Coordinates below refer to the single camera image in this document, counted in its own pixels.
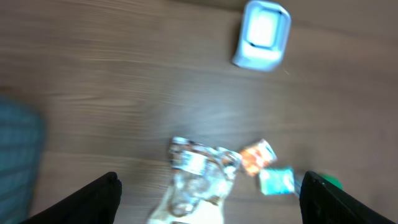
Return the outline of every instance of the white plastic container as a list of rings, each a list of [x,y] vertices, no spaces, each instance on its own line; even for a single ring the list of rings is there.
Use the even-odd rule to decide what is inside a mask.
[[[283,59],[290,23],[290,15],[281,5],[249,1],[233,63],[253,70],[273,70]]]

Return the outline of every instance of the orange wrapper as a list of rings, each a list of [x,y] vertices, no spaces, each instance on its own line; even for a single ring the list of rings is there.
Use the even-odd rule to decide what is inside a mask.
[[[245,147],[241,152],[242,165],[246,173],[255,176],[260,170],[276,161],[276,155],[271,146],[264,139]]]

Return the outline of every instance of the teal wrapper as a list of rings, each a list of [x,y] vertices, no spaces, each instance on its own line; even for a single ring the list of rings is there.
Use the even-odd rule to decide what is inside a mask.
[[[280,195],[294,192],[294,173],[292,168],[262,169],[259,179],[261,192],[264,195]]]

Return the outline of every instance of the plastic packaging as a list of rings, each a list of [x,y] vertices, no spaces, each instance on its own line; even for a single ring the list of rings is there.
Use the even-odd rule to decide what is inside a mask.
[[[243,168],[250,176],[255,176],[262,168],[277,159],[271,146],[264,139],[245,147],[240,154],[242,155]]]
[[[180,137],[172,139],[169,153],[173,179],[148,223],[223,223],[241,155]]]
[[[261,192],[264,195],[294,193],[294,173],[292,168],[263,169],[259,174]]]

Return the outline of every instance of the wooden floor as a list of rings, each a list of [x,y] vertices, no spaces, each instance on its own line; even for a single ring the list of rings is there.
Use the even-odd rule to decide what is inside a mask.
[[[235,151],[265,138],[280,166],[333,174],[398,222],[397,3],[292,2],[283,2],[293,17],[285,59],[261,73],[230,63],[239,11],[171,0],[1,1],[0,92],[48,124],[31,214],[112,170],[123,182],[115,223],[144,223],[170,180],[169,138],[183,136]],[[263,197],[242,174],[224,215],[301,223],[294,196]]]

